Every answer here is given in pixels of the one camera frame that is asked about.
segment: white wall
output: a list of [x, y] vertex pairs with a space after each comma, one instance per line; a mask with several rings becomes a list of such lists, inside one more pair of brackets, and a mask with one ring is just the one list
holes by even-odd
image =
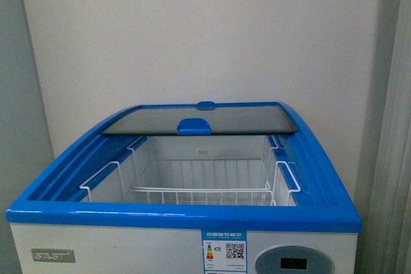
[[353, 196], [378, 1], [24, 0], [53, 149], [130, 105], [281, 100]]
[[21, 273], [4, 212], [52, 161], [22, 0], [0, 0], [0, 273]]

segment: silver brand badge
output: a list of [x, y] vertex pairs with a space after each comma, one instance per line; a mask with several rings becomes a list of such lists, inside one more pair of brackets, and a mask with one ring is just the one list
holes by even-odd
[[32, 248], [33, 261], [75, 263], [73, 250], [54, 250], [50, 248]]

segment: qr code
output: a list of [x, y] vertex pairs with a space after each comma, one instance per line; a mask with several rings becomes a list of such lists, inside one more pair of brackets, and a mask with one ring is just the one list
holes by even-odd
[[243, 243], [226, 243], [225, 244], [225, 258], [226, 259], [244, 259]]

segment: digital display panel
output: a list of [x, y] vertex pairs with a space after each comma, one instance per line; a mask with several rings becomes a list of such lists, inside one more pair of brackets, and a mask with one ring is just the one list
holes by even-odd
[[291, 270], [306, 270], [307, 269], [307, 259], [303, 258], [281, 258], [281, 269], [291, 269]]

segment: chest freezer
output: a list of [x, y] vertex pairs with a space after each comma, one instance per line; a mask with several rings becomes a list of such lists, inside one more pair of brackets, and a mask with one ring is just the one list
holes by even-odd
[[284, 103], [142, 105], [6, 211], [24, 274], [353, 273], [360, 217]]

